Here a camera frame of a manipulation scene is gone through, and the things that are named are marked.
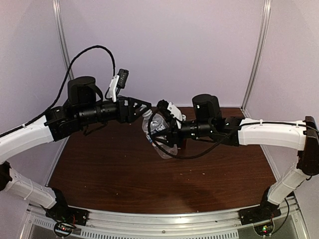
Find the white water bottle cap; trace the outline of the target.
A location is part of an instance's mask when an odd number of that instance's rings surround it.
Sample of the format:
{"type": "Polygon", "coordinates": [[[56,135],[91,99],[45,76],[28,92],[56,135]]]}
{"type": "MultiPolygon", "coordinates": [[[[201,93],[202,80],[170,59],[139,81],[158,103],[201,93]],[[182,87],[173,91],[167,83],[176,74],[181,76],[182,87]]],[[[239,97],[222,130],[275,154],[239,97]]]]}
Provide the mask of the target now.
{"type": "Polygon", "coordinates": [[[147,110],[142,116],[143,118],[150,118],[152,115],[153,111],[151,109],[147,110]]]}

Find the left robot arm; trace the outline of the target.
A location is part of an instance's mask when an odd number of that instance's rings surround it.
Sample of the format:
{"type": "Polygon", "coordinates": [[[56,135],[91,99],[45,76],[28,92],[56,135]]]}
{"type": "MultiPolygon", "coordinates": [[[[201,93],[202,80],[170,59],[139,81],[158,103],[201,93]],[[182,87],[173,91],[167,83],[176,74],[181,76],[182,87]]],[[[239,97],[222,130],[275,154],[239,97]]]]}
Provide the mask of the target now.
{"type": "Polygon", "coordinates": [[[55,107],[29,125],[21,126],[0,139],[0,189],[11,191],[24,200],[33,201],[61,221],[67,221],[72,211],[66,206],[61,194],[52,188],[41,186],[14,170],[8,159],[36,146],[59,141],[84,130],[90,124],[106,125],[111,120],[132,123],[149,110],[151,103],[117,95],[124,87],[125,78],[116,75],[110,83],[110,98],[102,97],[96,80],[91,76],[78,77],[67,84],[68,99],[64,105],[55,107]]]}

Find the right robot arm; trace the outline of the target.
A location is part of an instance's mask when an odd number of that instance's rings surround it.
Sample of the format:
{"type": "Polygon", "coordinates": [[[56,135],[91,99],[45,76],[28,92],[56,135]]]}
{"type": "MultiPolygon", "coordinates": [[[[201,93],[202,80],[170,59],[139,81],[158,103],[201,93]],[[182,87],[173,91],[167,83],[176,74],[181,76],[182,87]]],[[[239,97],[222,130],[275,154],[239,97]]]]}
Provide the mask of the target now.
{"type": "Polygon", "coordinates": [[[218,98],[201,94],[192,98],[194,120],[183,120],[181,111],[173,103],[158,102],[160,112],[168,127],[159,132],[149,132],[153,143],[161,150],[162,144],[169,147],[182,146],[187,138],[202,140],[208,137],[214,143],[201,157],[221,144],[270,145],[295,149],[298,161],[268,190],[261,205],[256,208],[259,219],[267,219],[284,199],[305,180],[319,173],[319,130],[313,117],[298,121],[264,121],[240,117],[223,118],[218,98]]]}

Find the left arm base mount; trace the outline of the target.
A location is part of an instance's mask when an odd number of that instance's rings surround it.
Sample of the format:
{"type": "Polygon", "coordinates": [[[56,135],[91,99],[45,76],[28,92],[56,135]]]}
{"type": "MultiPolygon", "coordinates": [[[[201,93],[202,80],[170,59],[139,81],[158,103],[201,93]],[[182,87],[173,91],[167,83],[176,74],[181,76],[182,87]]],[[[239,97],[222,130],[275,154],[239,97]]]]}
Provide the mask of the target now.
{"type": "Polygon", "coordinates": [[[56,188],[52,188],[55,193],[55,204],[50,209],[45,209],[46,216],[55,221],[72,225],[86,226],[89,211],[74,208],[68,205],[63,193],[56,188]]]}

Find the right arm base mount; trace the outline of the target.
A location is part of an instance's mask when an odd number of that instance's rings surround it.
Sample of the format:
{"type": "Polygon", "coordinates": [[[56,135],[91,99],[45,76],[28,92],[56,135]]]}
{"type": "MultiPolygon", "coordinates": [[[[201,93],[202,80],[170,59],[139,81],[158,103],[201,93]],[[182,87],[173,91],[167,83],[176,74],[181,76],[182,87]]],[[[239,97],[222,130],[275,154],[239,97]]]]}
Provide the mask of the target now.
{"type": "Polygon", "coordinates": [[[279,204],[273,204],[268,201],[268,187],[262,196],[260,205],[240,209],[238,211],[241,225],[254,224],[265,220],[270,220],[273,215],[280,216],[279,204]]]}

